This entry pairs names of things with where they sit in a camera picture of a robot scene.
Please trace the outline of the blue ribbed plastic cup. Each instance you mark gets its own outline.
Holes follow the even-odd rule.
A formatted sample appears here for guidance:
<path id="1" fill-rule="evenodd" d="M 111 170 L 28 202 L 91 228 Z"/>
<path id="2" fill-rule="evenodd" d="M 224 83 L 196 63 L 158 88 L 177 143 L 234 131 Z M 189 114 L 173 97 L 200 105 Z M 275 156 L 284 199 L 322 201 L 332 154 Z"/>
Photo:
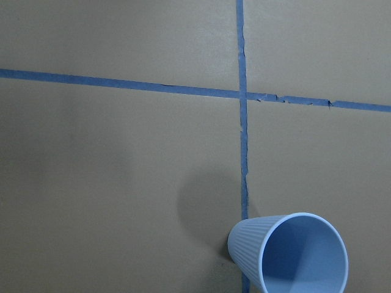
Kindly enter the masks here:
<path id="1" fill-rule="evenodd" d="M 338 231 L 306 212 L 238 222 L 227 248 L 233 262 L 261 292 L 343 292 L 348 254 Z"/>

